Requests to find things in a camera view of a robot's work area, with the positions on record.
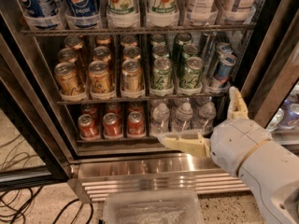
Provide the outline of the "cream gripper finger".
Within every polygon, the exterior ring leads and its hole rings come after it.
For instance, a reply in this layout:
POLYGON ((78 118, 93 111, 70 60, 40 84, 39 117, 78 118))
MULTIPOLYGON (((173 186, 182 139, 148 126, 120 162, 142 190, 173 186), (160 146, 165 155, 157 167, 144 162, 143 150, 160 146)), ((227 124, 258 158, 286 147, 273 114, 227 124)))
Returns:
POLYGON ((229 89, 230 103, 227 110, 227 119, 247 119, 248 108, 238 88, 232 86, 229 89))
POLYGON ((160 133, 159 142, 165 147, 194 157, 210 157, 209 140, 200 132, 160 133))

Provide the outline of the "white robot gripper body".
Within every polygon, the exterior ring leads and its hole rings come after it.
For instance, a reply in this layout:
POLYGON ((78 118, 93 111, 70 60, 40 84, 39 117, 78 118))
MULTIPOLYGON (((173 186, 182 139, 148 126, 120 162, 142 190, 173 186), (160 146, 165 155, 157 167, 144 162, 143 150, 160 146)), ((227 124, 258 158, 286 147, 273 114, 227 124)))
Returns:
POLYGON ((251 119, 227 119, 213 129, 210 137, 212 160, 231 176, 238 170, 245 157, 272 135, 251 119))

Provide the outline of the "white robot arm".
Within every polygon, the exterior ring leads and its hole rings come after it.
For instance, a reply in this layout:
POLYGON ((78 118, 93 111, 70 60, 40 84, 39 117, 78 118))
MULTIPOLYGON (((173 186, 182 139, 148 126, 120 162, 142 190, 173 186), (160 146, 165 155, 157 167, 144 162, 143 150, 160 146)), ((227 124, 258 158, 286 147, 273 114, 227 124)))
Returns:
POLYGON ((299 224, 299 157, 249 118, 238 88, 231 87, 229 97, 227 119, 208 139, 188 130, 161 133, 159 142, 194 157, 209 153, 216 165, 250 189, 267 224, 299 224))

